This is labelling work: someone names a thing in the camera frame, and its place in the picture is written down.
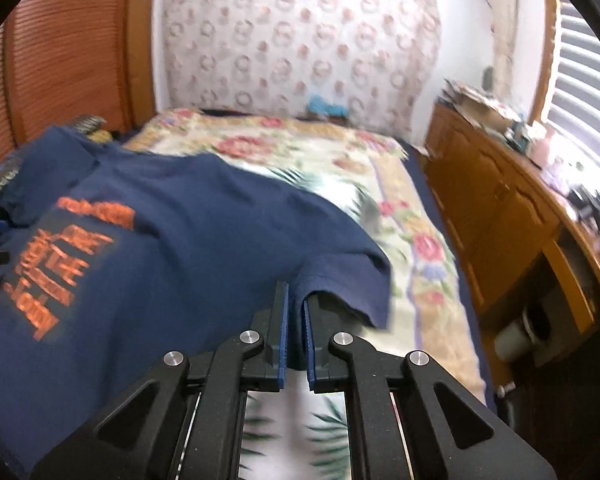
palm leaf pattern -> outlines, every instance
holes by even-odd
[[[272,418],[262,416],[262,401],[251,394],[247,394],[247,407],[242,427],[242,446],[240,447],[240,471],[251,470],[242,463],[242,457],[266,456],[266,453],[253,449],[258,447],[257,443],[280,438],[279,435],[269,433],[266,430],[266,427],[272,422]],[[244,478],[238,476],[238,480],[244,480]]]
[[[376,223],[379,218],[378,206],[360,184],[342,179],[332,174],[317,174],[307,171],[267,168],[270,176],[282,180],[298,189],[304,189],[323,197],[366,229],[369,221]],[[353,196],[343,197],[343,186],[353,188]]]
[[[322,396],[329,411],[312,413],[320,422],[307,426],[312,432],[310,442],[317,444],[316,460],[311,462],[326,480],[345,480],[349,477],[349,427],[347,417],[329,396]]]

wooden dresser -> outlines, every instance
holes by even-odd
[[[600,244],[540,170],[501,141],[436,104],[425,173],[458,250],[496,384],[514,377],[495,335],[532,301],[549,301],[552,339],[528,368],[562,359],[600,325]]]

cabinet door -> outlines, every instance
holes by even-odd
[[[515,172],[482,133],[462,132],[461,169],[454,177],[461,181],[461,192],[454,198],[449,215],[469,255],[476,240],[502,210]]]
[[[456,249],[463,254],[465,248],[456,228],[456,220],[462,210],[467,159],[471,158],[473,150],[461,130],[455,124],[450,124],[446,127],[444,148],[439,153],[442,156],[430,163],[427,176],[448,233]]]
[[[442,105],[434,107],[427,138],[424,141],[432,161],[439,161],[444,157],[448,133],[456,117],[457,114],[454,111]]]
[[[502,208],[514,173],[510,165],[468,124],[448,134],[444,157],[430,179],[450,236],[462,256]]]
[[[517,176],[502,212],[476,243],[469,277],[475,309],[487,310],[522,276],[554,234],[558,218],[531,184]]]

navy blue t-shirt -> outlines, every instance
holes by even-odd
[[[276,280],[292,325],[314,290],[387,322],[388,261],[349,216],[215,155],[52,128],[0,206],[20,226],[0,241],[13,260],[0,269],[0,452],[21,476],[166,352],[243,330]]]

metal screw head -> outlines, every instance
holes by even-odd
[[[181,362],[184,361],[184,355],[181,352],[173,351],[167,352],[162,358],[164,364],[167,366],[178,366]]]
[[[350,345],[353,343],[353,336],[349,332],[338,332],[333,336],[333,340],[339,345]]]
[[[409,361],[416,366],[424,366],[429,362],[429,355],[421,350],[416,350],[409,354]]]
[[[255,330],[245,330],[240,334],[240,341],[243,343],[255,343],[258,341],[258,339],[260,339],[260,334],[258,334]]]

